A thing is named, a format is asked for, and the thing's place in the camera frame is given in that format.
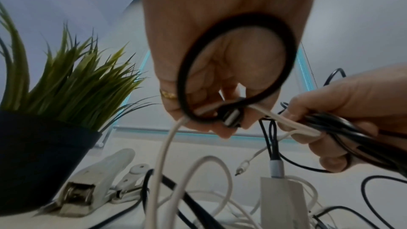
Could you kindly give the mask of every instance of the black pot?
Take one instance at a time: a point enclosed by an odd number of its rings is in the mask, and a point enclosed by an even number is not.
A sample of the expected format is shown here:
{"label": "black pot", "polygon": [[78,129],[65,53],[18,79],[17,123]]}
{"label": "black pot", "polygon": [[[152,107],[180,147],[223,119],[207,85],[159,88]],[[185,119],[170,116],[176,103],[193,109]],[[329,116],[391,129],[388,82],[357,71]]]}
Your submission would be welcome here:
{"label": "black pot", "polygon": [[0,111],[0,215],[49,203],[101,133]]}

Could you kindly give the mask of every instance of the stapler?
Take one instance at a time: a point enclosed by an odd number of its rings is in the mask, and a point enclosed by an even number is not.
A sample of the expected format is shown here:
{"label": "stapler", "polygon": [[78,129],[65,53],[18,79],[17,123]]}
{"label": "stapler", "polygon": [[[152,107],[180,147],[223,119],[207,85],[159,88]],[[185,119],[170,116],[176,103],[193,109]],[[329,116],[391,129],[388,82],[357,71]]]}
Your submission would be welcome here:
{"label": "stapler", "polygon": [[130,172],[113,187],[116,176],[133,160],[133,149],[122,149],[72,176],[53,204],[59,209],[59,216],[83,217],[106,202],[123,203],[139,197],[141,184],[138,179],[148,171],[147,164],[135,165]]}

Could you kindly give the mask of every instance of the artificial grass plant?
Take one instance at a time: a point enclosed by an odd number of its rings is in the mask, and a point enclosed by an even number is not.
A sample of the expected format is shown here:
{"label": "artificial grass plant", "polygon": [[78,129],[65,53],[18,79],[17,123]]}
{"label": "artificial grass plant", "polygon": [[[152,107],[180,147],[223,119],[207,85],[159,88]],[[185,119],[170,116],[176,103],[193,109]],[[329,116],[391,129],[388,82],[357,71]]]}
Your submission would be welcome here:
{"label": "artificial grass plant", "polygon": [[104,131],[125,114],[151,105],[140,104],[145,99],[121,105],[143,81],[141,73],[134,68],[135,64],[130,64],[134,55],[124,64],[117,64],[125,46],[99,65],[103,51],[98,49],[98,39],[92,35],[83,43],[77,42],[76,37],[72,40],[67,24],[62,31],[61,46],[55,54],[47,44],[44,72],[37,85],[29,90],[30,75],[24,44],[1,3],[0,23],[11,38],[11,45],[7,47],[0,37],[0,54],[5,58],[7,70],[1,110]]}

